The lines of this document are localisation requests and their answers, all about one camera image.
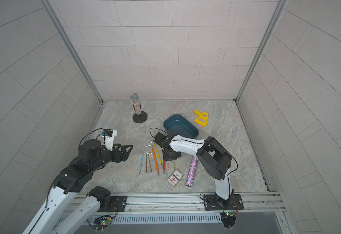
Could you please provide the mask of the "yellow hex key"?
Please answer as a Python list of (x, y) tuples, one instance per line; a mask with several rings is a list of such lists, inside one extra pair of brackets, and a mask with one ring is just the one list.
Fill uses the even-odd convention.
[(157, 158), (158, 158), (160, 164), (162, 165), (162, 161), (161, 161), (161, 159), (160, 159), (160, 155), (159, 155), (159, 152), (158, 152), (158, 149), (157, 149), (156, 144), (155, 144), (153, 141), (152, 141), (152, 142), (149, 142), (149, 144), (153, 146), (153, 148), (154, 148), (154, 150), (155, 150), (155, 153), (156, 153), (156, 156), (157, 156)]

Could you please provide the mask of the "orange hex key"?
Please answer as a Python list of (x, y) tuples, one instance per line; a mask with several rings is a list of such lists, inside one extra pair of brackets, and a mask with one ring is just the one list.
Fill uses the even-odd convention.
[(154, 162), (155, 162), (156, 171), (157, 171), (157, 174), (160, 175), (153, 142), (150, 142), (148, 144), (148, 147), (151, 147), (151, 149), (152, 149), (152, 154), (153, 154), (153, 158), (154, 158)]

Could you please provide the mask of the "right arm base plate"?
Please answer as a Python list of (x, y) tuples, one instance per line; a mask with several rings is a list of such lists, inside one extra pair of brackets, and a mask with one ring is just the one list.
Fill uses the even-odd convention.
[(205, 195), (201, 194), (200, 199), (204, 202), (206, 211), (218, 211), (218, 210), (244, 210), (243, 201), (241, 195), (231, 194), (227, 200), (222, 199), (216, 194)]

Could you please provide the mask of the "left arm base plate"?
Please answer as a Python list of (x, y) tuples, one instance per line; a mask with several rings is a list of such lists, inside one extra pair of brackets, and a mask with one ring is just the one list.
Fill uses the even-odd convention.
[(126, 207), (127, 196), (107, 196), (100, 201), (101, 212), (123, 212)]

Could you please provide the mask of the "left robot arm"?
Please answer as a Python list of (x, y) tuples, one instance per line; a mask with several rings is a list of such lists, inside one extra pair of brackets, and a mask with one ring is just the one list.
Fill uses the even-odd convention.
[(110, 162), (120, 163), (129, 157), (132, 145), (111, 144), (106, 147), (97, 139), (85, 141), (78, 147), (78, 156), (63, 169), (52, 183), (43, 207), (24, 230), (25, 234), (73, 234), (96, 212), (113, 212), (114, 219), (126, 206), (126, 196), (112, 197), (101, 186), (93, 188), (66, 219), (58, 223), (69, 204), (92, 179), (94, 172)]

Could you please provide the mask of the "bare steel hex key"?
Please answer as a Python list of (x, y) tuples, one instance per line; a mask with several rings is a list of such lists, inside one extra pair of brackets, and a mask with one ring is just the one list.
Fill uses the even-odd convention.
[(151, 155), (152, 153), (147, 153), (147, 164), (149, 165), (149, 167), (150, 167), (150, 172), (152, 172), (152, 166), (151, 166), (151, 161), (150, 161), (150, 155)]
[(147, 154), (146, 154), (146, 173), (148, 172), (148, 164), (147, 164)]

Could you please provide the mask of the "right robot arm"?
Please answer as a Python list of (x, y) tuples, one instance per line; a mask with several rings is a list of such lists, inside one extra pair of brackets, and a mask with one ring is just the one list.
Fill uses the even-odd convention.
[(210, 136), (197, 140), (176, 134), (157, 133), (153, 140), (162, 148), (165, 161), (176, 160), (182, 153), (196, 156), (206, 172), (214, 178), (218, 200), (228, 201), (234, 194), (229, 181), (233, 156), (215, 138)]

